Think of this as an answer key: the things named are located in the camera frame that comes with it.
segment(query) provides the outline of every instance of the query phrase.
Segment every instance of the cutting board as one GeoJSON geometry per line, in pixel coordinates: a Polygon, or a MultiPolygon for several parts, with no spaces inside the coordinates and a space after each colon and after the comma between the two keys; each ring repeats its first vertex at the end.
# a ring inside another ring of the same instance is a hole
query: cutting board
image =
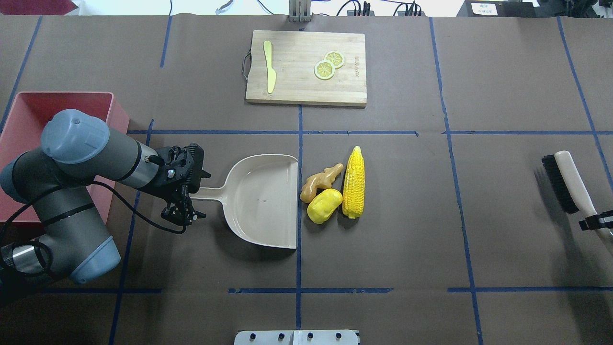
{"type": "Polygon", "coordinates": [[[245,98],[251,103],[365,107],[364,34],[253,31],[245,98]],[[267,91],[264,41],[272,43],[272,67],[276,71],[272,93],[267,91]],[[332,78],[321,80],[315,76],[315,64],[332,50],[345,56],[345,64],[332,78]]]}

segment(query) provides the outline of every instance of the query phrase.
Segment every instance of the lemon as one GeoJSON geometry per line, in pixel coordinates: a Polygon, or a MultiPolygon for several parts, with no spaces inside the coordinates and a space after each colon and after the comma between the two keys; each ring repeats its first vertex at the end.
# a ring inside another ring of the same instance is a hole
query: lemon
{"type": "Polygon", "coordinates": [[[341,68],[345,63],[345,56],[342,53],[332,50],[324,55],[324,60],[328,60],[334,68],[341,68]]]}
{"type": "Polygon", "coordinates": [[[328,80],[334,76],[334,65],[328,60],[321,60],[315,64],[315,75],[321,80],[328,80]]]}

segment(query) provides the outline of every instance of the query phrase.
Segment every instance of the black bristles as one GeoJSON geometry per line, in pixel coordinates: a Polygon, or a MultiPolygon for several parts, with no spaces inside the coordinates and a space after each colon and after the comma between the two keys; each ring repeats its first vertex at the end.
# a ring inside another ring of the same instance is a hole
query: black bristles
{"type": "Polygon", "coordinates": [[[562,177],[558,163],[555,161],[554,155],[543,157],[541,162],[543,163],[551,187],[554,188],[555,197],[558,199],[564,212],[573,214],[579,211],[577,205],[575,205],[573,201],[573,197],[568,192],[568,188],[566,187],[566,183],[564,182],[564,178],[562,177]]]}

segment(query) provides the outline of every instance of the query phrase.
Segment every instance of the dustpan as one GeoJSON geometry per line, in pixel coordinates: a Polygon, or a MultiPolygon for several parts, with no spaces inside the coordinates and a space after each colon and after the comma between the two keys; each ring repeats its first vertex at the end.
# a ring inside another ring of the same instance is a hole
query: dustpan
{"type": "Polygon", "coordinates": [[[261,246],[296,249],[298,160],[255,155],[230,169],[221,188],[201,187],[192,200],[217,200],[230,229],[261,246]]]}

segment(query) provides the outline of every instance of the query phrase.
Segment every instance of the blue joint cap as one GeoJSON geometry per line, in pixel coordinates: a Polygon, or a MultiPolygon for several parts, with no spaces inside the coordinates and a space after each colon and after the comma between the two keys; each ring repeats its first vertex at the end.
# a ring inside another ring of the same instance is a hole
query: blue joint cap
{"type": "Polygon", "coordinates": [[[58,112],[42,131],[40,146],[46,155],[64,164],[79,164],[95,157],[109,142],[104,121],[76,109],[58,112]]]}
{"type": "Polygon", "coordinates": [[[76,284],[85,284],[114,269],[120,260],[113,236],[109,236],[70,274],[76,284]]]}
{"type": "Polygon", "coordinates": [[[5,166],[4,169],[2,169],[2,172],[0,172],[0,185],[2,186],[2,190],[4,193],[6,193],[6,195],[10,196],[18,203],[25,204],[28,201],[17,193],[17,188],[15,188],[15,184],[13,183],[13,167],[15,166],[15,162],[19,159],[19,157],[15,158],[12,162],[5,166]]]}

